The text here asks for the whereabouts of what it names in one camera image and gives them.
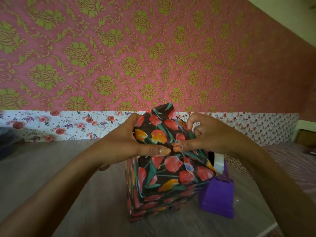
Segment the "gold damask pattern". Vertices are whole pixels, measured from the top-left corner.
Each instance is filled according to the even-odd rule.
[[[246,0],[1,0],[0,17],[0,110],[299,113],[316,75],[315,49]]]

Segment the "left hand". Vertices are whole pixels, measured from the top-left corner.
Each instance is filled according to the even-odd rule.
[[[141,115],[133,113],[129,118],[102,139],[87,148],[82,155],[93,159],[106,170],[110,165],[134,156],[164,156],[170,149],[160,145],[140,144],[133,135],[135,123]]]

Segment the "hand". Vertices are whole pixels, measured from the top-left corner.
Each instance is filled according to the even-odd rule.
[[[248,137],[211,116],[193,113],[187,121],[189,130],[192,129],[195,122],[200,123],[193,130],[196,139],[178,142],[173,148],[175,152],[206,149],[220,154],[233,155],[239,154],[241,148],[247,148],[247,145],[253,144]]]
[[[82,155],[93,158],[100,164],[99,170],[106,170],[110,165],[134,156],[164,156],[170,149],[160,145],[140,144],[136,141],[133,130],[140,115],[133,113],[119,127],[87,148]]]

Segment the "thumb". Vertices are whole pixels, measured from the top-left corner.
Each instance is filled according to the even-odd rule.
[[[145,145],[138,144],[137,155],[148,155],[148,156],[165,156],[168,155],[171,150],[161,145]]]
[[[201,138],[180,141],[173,147],[174,152],[189,151],[195,149],[203,149],[203,141],[201,140]]]

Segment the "gray table surface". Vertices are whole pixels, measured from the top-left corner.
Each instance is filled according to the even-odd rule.
[[[71,158],[95,140],[17,145],[0,161],[0,221]],[[86,184],[54,236],[263,236],[277,224],[255,181],[229,167],[235,182],[235,218],[203,212],[195,196],[176,213],[127,219],[124,163],[98,171]]]

